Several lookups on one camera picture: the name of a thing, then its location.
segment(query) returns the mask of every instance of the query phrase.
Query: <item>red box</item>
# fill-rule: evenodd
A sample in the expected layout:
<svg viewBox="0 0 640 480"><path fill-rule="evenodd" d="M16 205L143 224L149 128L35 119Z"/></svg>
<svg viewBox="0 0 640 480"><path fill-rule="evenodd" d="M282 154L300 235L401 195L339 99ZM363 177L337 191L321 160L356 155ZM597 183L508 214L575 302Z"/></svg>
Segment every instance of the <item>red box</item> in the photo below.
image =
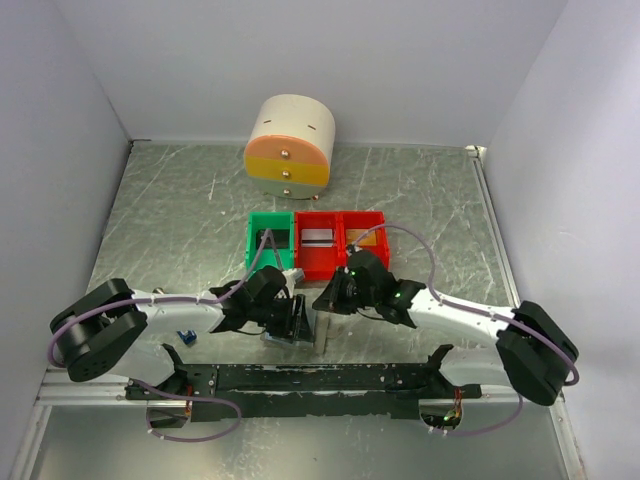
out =
<svg viewBox="0 0 640 480"><path fill-rule="evenodd" d="M377 211L295 212L294 264L304 270L305 280L330 280L337 267L347 264L347 244L382 223L384 214ZM389 268L391 252L384 229L373 232L359 246L371 250Z"/></svg>
<svg viewBox="0 0 640 480"><path fill-rule="evenodd" d="M305 246L303 230L331 230L328 246ZM336 267L346 265L347 252L340 212L295 212L295 266L304 270L305 280L330 280Z"/></svg>
<svg viewBox="0 0 640 480"><path fill-rule="evenodd" d="M341 212L342 223L344 226L344 244L345 247L353 242L361 231L368 230L371 227L384 223L384 213L378 211L367 212ZM389 241L387 240L387 232L384 228L380 228L373 232L370 237L363 239L359 246L366 248L375 253L384 266L389 268L389 260L391 258L391 251L389 250Z"/></svg>

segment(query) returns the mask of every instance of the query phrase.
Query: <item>metal floor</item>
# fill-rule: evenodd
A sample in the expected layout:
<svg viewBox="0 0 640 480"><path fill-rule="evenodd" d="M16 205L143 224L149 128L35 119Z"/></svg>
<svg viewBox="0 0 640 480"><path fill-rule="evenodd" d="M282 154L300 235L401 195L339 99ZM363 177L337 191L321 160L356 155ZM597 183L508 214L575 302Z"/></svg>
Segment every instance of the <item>metal floor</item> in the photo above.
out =
<svg viewBox="0 0 640 480"><path fill-rule="evenodd" d="M434 246L436 287L490 304L518 303L480 163L460 148L336 147L329 188L318 201L263 196L246 177L242 148L136 144L91 279L123 277L142 290L196 292L238 278L250 211L383 210L390 222ZM410 237L389 232L391 270L420 280L428 258ZM317 288L305 293L313 297ZM443 332L410 330L359 316L332 318L323 355L266 348L232 333L174 343L188 363L418 362L443 343L473 347ZM162 442L146 434L144 407L118 399L122 379L69 385L45 377L20 478L388 479L574 478L579 471L563 400L526 404L498 432L472 438L429 435L420 421L383 416L247 419L206 444ZM514 396L465 406L464 428L509 416ZM225 422L189 426L193 435Z"/></svg>

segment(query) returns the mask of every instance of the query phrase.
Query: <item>white enclosure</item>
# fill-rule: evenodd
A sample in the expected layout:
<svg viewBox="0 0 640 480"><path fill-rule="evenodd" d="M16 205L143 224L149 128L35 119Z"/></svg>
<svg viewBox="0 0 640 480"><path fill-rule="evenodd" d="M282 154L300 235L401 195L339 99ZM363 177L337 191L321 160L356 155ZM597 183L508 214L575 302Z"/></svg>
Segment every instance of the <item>white enclosure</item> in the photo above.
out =
<svg viewBox="0 0 640 480"><path fill-rule="evenodd" d="M338 141L486 145L563 0L55 0L131 138L246 140L307 95Z"/></svg>
<svg viewBox="0 0 640 480"><path fill-rule="evenodd" d="M0 478L44 373L45 322L87 286L128 140L246 141L279 93L327 105L339 142L488 147L521 294L581 351L566 395L586 471L637 474L637 1L2 7Z"/></svg>

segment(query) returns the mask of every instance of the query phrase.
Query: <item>green bin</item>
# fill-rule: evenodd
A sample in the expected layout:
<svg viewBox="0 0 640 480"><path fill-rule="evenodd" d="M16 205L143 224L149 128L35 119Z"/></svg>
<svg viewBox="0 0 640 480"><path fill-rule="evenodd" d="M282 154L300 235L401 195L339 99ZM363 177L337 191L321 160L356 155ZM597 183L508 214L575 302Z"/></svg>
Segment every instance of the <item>green bin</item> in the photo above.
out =
<svg viewBox="0 0 640 480"><path fill-rule="evenodd" d="M245 250L246 267L249 268L251 262L253 262L258 246L260 245L262 231L267 228L270 228L274 232L282 265L285 269L293 268L293 234L295 230L293 212L252 212L249 214L247 248ZM260 260L258 260L256 270L266 265L278 267L276 256L269 241L267 241Z"/></svg>

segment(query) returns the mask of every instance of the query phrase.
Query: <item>cylindrical container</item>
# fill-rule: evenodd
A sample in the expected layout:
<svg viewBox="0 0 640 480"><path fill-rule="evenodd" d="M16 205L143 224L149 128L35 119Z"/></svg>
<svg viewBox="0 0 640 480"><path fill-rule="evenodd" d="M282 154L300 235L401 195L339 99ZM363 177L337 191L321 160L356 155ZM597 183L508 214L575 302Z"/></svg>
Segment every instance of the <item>cylindrical container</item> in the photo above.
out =
<svg viewBox="0 0 640 480"><path fill-rule="evenodd" d="M311 198L329 183L336 133L327 107L301 95L276 95L264 102L244 151L256 186L286 198Z"/></svg>

